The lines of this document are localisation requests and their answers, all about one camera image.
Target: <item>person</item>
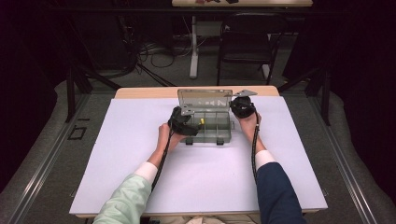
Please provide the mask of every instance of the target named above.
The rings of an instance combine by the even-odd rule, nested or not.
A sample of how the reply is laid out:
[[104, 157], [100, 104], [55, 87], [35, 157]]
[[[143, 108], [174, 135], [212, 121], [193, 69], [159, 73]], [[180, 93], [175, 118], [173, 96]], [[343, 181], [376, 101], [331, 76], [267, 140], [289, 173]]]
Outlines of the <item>person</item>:
[[[256, 128], [256, 115], [238, 119], [241, 130], [249, 142], [253, 141]], [[139, 168], [128, 175], [103, 205], [94, 223], [139, 223], [151, 193], [151, 185], [158, 172], [163, 151], [167, 145], [169, 132], [167, 123], [159, 128], [157, 147]], [[169, 143], [169, 153], [186, 136], [173, 133]], [[260, 220], [266, 223], [306, 223], [297, 195], [284, 172], [258, 136], [256, 144], [257, 195]], [[238, 217], [245, 223], [256, 223], [254, 218]], [[163, 223], [231, 223], [230, 217], [165, 217]]]

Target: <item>hand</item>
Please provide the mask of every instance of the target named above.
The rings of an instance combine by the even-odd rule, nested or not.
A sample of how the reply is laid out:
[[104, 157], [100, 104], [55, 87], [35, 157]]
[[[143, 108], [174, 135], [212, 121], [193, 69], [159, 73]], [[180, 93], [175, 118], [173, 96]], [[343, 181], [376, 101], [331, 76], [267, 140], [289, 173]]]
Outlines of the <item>hand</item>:
[[262, 116], [258, 113], [259, 122], [257, 122], [256, 114], [253, 113], [249, 117], [240, 119], [236, 117], [241, 125], [242, 132], [244, 132], [247, 140], [250, 142], [253, 140], [254, 131], [256, 130], [257, 123], [260, 124], [262, 121]]
[[[171, 132], [171, 129], [167, 123], [164, 123], [158, 128], [158, 132], [159, 132], [159, 134], [158, 134], [156, 150], [164, 151], [166, 148], [166, 144], [168, 143], [169, 132]], [[169, 152], [172, 151], [177, 146], [177, 143], [179, 143], [185, 137], [187, 137], [187, 136], [184, 136], [184, 135], [181, 135], [178, 133], [174, 133], [171, 137], [168, 151]]]
[[[239, 121], [239, 124], [241, 125], [242, 132], [245, 134], [245, 137], [250, 143], [253, 143], [253, 138], [254, 138], [254, 132], [256, 130], [256, 126], [262, 121], [262, 116], [258, 113], [257, 114], [259, 118], [259, 122], [257, 122], [256, 114], [253, 113], [249, 117], [240, 119], [237, 118]], [[266, 150], [264, 143], [262, 142], [260, 136], [257, 136], [257, 142], [256, 142], [256, 153], [258, 153], [261, 150]]]
[[[169, 132], [171, 132], [171, 129], [167, 123], [164, 123], [158, 128], [158, 132], [157, 148], [148, 158], [148, 162], [151, 162], [157, 166], [157, 168], [160, 166], [161, 159], [163, 158], [163, 152], [165, 151], [166, 144], [168, 143]], [[171, 152], [185, 137], [187, 136], [174, 133], [169, 142], [168, 152]]]

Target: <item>white paper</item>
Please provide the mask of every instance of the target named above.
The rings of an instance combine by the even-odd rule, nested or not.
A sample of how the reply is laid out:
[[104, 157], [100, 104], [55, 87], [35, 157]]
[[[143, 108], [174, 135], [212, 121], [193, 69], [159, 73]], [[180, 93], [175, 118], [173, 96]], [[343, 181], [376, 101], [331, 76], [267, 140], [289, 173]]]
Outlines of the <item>white paper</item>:
[[[303, 209], [325, 209], [318, 181], [283, 97], [252, 96], [262, 115], [260, 136], [288, 174]], [[92, 150], [71, 214], [97, 214], [122, 180], [156, 147], [158, 127], [175, 99], [114, 99]], [[146, 214], [258, 211], [250, 143], [235, 123], [229, 144], [178, 144], [168, 154]]]

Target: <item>clear plastic box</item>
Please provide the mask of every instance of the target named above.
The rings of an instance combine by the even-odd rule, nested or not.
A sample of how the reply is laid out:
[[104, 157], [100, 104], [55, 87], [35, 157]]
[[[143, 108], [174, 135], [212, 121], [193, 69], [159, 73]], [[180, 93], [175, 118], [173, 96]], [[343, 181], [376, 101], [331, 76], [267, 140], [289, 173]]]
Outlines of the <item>clear plastic box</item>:
[[196, 136], [183, 142], [216, 143], [223, 145], [231, 140], [230, 102], [232, 90], [178, 90], [182, 114], [191, 115], [189, 124], [204, 122]]

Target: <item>electrical cord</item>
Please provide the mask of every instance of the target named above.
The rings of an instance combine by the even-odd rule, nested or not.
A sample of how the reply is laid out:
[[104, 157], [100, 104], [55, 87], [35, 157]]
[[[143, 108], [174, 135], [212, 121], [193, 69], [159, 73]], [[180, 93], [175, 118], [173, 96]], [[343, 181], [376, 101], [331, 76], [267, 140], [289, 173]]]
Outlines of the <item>electrical cord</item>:
[[169, 67], [169, 66], [171, 66], [171, 65], [174, 63], [174, 61], [175, 61], [175, 55], [174, 55], [173, 52], [171, 52], [171, 55], [170, 55], [170, 56], [172, 57], [172, 61], [171, 61], [169, 64], [159, 66], [159, 65], [156, 65], [156, 64], [154, 63], [154, 55], [156, 55], [156, 54], [154, 53], [154, 54], [151, 55], [150, 62], [151, 62], [151, 64], [152, 64], [154, 67], [157, 67], [157, 68]]
[[256, 115], [256, 128], [254, 129], [254, 135], [253, 135], [253, 142], [252, 142], [252, 147], [251, 147], [251, 167], [253, 169], [253, 176], [254, 176], [254, 181], [257, 184], [257, 171], [256, 171], [256, 144], [257, 144], [257, 136], [259, 135], [259, 130], [260, 130], [260, 121], [259, 121], [259, 114], [257, 113], [256, 108], [252, 104], [254, 108], [254, 113]]
[[190, 53], [191, 48], [192, 48], [191, 38], [189, 38], [189, 41], [190, 41], [190, 43], [185, 41], [185, 44], [184, 44], [184, 46], [182, 48], [175, 48], [175, 49], [179, 50], [179, 52], [176, 53], [177, 57], [184, 57], [184, 56], [187, 56]]
[[161, 162], [160, 162], [160, 167], [158, 167], [158, 172], [155, 175], [154, 181], [152, 182], [151, 185], [151, 192], [154, 191], [155, 186], [157, 185], [158, 179], [160, 178], [161, 171], [163, 170], [163, 164], [165, 163], [166, 155], [168, 154], [168, 149], [169, 149], [169, 144], [171, 142], [171, 137], [174, 134], [172, 131], [172, 120], [170, 121], [170, 131], [169, 131], [169, 136], [168, 136], [168, 142], [166, 143], [165, 150], [163, 151], [163, 156], [161, 157]]
[[136, 66], [138, 66], [139, 68], [141, 68], [143, 71], [145, 71], [149, 76], [151, 76], [155, 81], [157, 81], [158, 83], [160, 83], [162, 86], [164, 87], [175, 87], [176, 85], [173, 84], [172, 82], [166, 80], [163, 77], [158, 76], [157, 74], [151, 72], [150, 70], [147, 69], [147, 67], [145, 67], [143, 64], [141, 63], [137, 63]]

